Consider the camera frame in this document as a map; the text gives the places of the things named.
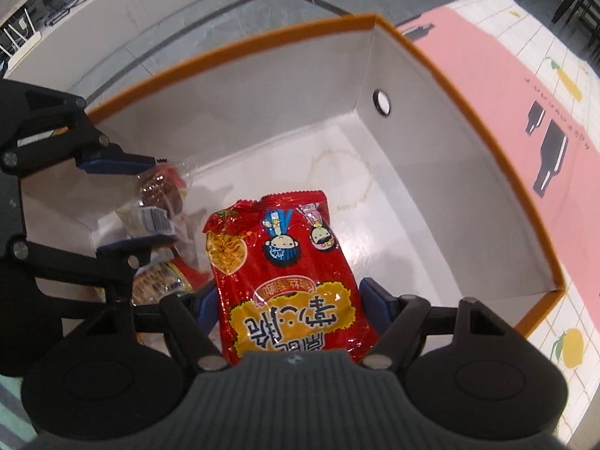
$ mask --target bottle illustration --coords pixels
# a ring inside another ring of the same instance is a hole
[[[533,184],[533,190],[538,193],[540,198],[544,197],[550,179],[560,173],[568,143],[569,139],[565,133],[554,120],[551,120],[542,146],[539,149],[542,165]]]
[[[402,35],[411,42],[415,42],[423,37],[427,37],[429,35],[429,31],[435,27],[436,26],[434,24],[415,25],[414,27],[409,27],[404,30]]]
[[[539,128],[545,116],[546,110],[542,108],[542,105],[535,101],[533,105],[531,105],[531,109],[527,115],[527,127],[525,129],[527,135],[531,135],[536,128]]]

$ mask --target barcode label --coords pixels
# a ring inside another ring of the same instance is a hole
[[[175,226],[167,217],[167,212],[156,206],[144,206],[139,209],[140,222],[148,233],[175,235]]]

